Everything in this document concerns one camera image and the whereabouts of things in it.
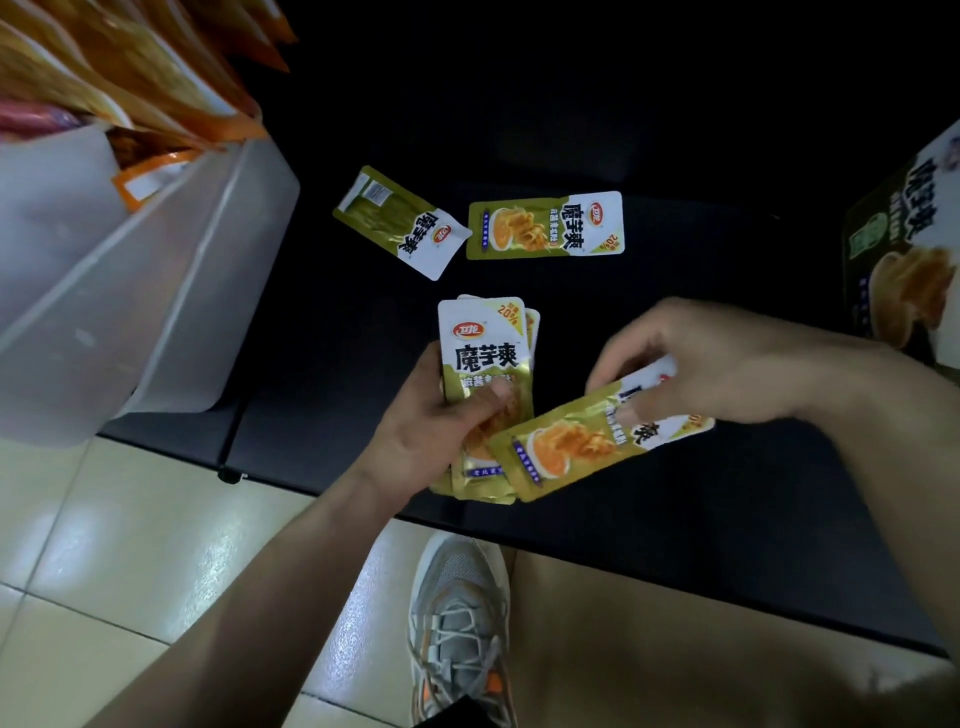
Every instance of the forearm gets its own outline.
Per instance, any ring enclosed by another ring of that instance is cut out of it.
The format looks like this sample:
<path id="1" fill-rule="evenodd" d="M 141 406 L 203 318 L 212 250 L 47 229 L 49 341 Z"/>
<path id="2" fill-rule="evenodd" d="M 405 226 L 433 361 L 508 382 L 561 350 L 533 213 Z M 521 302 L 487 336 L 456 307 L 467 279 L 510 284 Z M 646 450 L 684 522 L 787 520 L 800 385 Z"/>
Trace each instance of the forearm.
<path id="1" fill-rule="evenodd" d="M 345 473 L 90 726 L 279 726 L 401 506 Z"/>
<path id="2" fill-rule="evenodd" d="M 904 575 L 960 654 L 960 389 L 874 347 L 829 354 L 813 369 L 819 394 L 806 418 L 839 450 Z"/>

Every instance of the person's left hand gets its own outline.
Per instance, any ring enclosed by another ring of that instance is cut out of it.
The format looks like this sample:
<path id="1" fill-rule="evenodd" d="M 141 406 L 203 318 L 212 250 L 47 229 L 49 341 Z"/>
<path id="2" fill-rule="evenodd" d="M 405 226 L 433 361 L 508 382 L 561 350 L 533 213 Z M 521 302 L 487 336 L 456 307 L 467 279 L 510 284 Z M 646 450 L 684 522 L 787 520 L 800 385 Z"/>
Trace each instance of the person's left hand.
<path id="1" fill-rule="evenodd" d="M 445 403 L 440 342 L 435 341 L 400 387 L 356 465 L 402 508 L 444 473 L 467 434 L 501 410 L 511 395 L 507 381 L 494 379 L 463 401 Z"/>

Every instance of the tiled floor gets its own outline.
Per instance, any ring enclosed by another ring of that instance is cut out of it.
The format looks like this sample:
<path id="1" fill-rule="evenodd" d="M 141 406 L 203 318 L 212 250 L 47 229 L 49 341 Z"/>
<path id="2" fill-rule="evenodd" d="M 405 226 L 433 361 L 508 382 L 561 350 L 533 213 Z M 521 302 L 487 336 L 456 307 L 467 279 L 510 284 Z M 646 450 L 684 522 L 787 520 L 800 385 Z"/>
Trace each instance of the tiled floor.
<path id="1" fill-rule="evenodd" d="M 310 502 L 105 440 L 0 443 L 0 473 L 0 726 L 81 726 Z M 407 725 L 407 609 L 431 533 L 394 521 L 381 535 L 288 728 Z M 856 711 L 872 685 L 946 668 L 551 559 L 514 563 L 524 726 L 793 725 L 774 720 Z"/>

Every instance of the sneaker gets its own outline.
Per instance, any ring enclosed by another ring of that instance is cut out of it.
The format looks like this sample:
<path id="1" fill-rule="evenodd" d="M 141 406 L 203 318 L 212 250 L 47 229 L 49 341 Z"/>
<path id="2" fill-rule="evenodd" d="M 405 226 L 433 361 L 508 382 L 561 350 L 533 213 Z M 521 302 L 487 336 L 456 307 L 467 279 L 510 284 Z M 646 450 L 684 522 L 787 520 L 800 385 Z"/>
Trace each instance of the sneaker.
<path id="1" fill-rule="evenodd" d="M 515 728 L 504 668 L 510 579 L 498 546 L 438 531 L 410 597 L 411 719 L 417 725 L 468 695 L 496 726 Z"/>

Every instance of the barcode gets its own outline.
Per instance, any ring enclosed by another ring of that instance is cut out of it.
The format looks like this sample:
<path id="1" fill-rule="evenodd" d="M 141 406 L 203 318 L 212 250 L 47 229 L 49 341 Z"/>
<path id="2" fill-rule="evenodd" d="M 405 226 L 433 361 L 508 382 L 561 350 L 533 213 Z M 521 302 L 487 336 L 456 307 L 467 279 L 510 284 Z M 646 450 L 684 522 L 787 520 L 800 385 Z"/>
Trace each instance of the barcode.
<path id="1" fill-rule="evenodd" d="M 367 189 L 363 191 L 364 199 L 370 200 L 377 207 L 383 207 L 387 198 L 392 194 L 394 194 L 394 191 L 387 189 L 380 182 L 371 182 Z"/>

